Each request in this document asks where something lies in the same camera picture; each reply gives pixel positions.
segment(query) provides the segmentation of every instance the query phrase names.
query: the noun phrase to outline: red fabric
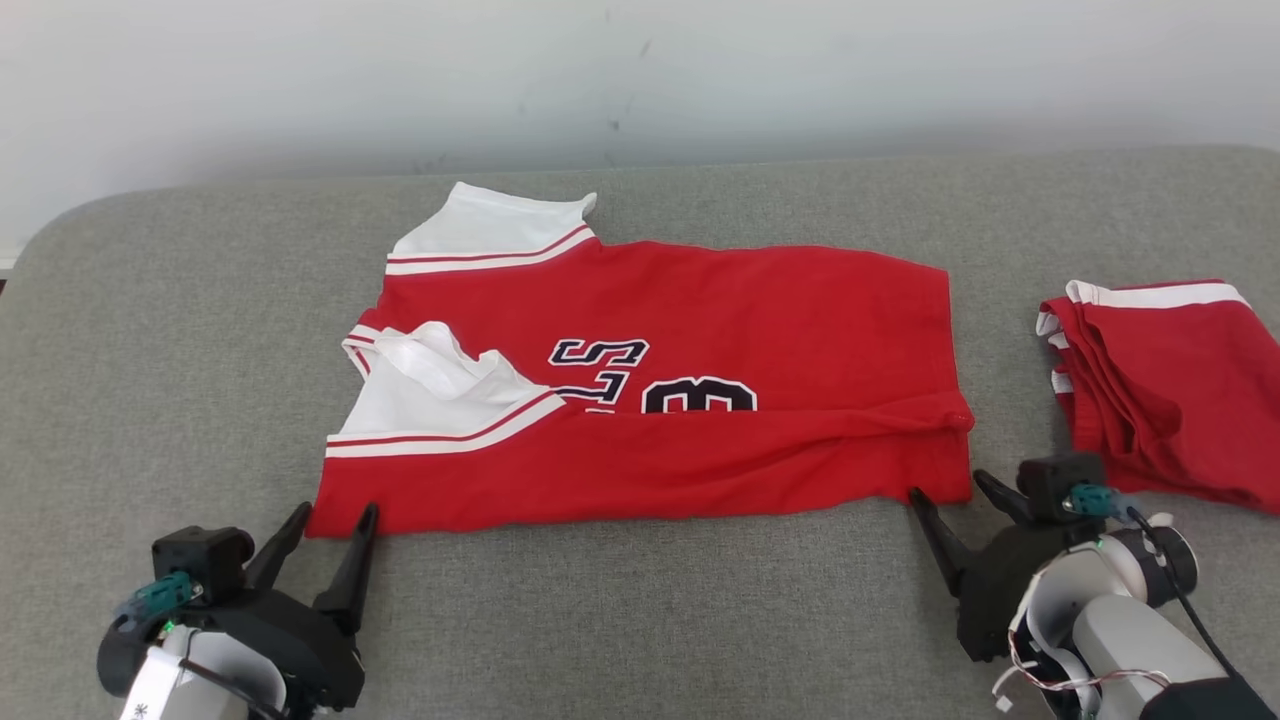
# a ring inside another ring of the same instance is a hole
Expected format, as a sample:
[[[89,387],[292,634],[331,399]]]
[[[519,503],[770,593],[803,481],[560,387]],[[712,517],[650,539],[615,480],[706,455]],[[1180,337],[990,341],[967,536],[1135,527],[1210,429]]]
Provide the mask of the red fabric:
[[[1248,305],[1060,297],[1042,311],[1070,343],[1059,352],[1074,392],[1059,398],[1074,446],[1103,456],[1111,484],[1280,512],[1280,346]]]
[[[381,532],[411,533],[905,502],[913,486],[940,502],[970,496],[973,416],[942,270],[827,247],[590,240],[534,265],[388,275],[361,324],[408,333],[428,320],[538,384],[628,377],[612,405],[562,395],[568,406],[490,447],[329,457],[310,536],[348,534],[370,501]],[[572,338],[648,350],[635,366],[552,364]],[[703,377],[749,387],[755,411],[644,413],[654,383]]]

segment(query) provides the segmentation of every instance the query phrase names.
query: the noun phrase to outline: clothing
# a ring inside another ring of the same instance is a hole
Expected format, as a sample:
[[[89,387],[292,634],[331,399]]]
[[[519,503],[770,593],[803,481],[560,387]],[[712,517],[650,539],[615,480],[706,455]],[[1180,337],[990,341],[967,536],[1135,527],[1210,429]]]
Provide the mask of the clothing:
[[[343,341],[366,384],[308,533],[969,498],[946,273],[828,247],[605,246],[595,196],[460,183]]]
[[[1071,281],[1037,334],[1061,359],[1075,448],[1101,454],[1112,486],[1280,512],[1280,346],[1234,287]]]

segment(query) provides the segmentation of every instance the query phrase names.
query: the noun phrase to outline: gray fabric tablecloth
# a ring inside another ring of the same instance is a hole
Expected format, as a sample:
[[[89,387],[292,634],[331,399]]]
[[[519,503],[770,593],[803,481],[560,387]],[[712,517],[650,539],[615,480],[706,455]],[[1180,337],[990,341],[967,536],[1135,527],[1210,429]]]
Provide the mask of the gray fabric tablecloth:
[[[259,539],[316,487],[360,378],[338,340],[384,254],[458,178],[142,192],[41,232],[0,295],[0,715],[106,717],[110,610],[187,524]],[[1280,328],[1280,156],[1169,147],[465,178],[600,192],[605,242],[863,247],[951,272],[975,466],[1066,447],[1033,336],[1068,279],[1221,277]],[[1270,469],[1260,469],[1272,473]],[[1280,520],[1172,496],[1217,642],[1280,706]],[[974,544],[1004,521],[945,509]],[[343,543],[279,587],[310,601]],[[1180,611],[1167,615],[1190,632]],[[991,717],[914,519],[890,501],[783,518],[515,527],[381,542],[353,719]],[[1011,716],[1047,712],[1025,688]]]

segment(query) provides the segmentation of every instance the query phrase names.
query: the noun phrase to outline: white wall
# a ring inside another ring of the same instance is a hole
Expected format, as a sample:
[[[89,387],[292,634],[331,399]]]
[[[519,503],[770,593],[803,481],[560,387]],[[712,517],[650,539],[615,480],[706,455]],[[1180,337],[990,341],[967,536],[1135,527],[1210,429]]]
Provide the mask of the white wall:
[[[1274,0],[5,0],[0,259],[104,195],[1213,141],[1280,147]]]

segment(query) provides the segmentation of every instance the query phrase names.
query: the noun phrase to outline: robotic arm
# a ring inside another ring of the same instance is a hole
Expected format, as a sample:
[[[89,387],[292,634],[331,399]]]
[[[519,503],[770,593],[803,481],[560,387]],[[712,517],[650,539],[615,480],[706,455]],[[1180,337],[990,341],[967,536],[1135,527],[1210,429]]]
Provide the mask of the robotic arm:
[[[924,492],[910,498],[960,601],[956,635],[970,659],[1009,656],[1005,678],[1021,674],[1064,720],[1275,720],[1187,600],[1198,566],[1185,538],[1167,515],[1148,521],[1106,488],[1098,456],[1023,462],[1021,492],[983,470],[974,480],[1015,523],[978,552]],[[1134,527],[1108,533],[1107,518]],[[1174,598],[1212,656],[1155,611]]]
[[[189,527],[151,546],[156,582],[120,606],[97,651],[102,688],[127,698],[120,720],[310,720],[356,705],[378,506],[307,606],[271,585],[310,514],[300,505],[257,556],[237,528]]]

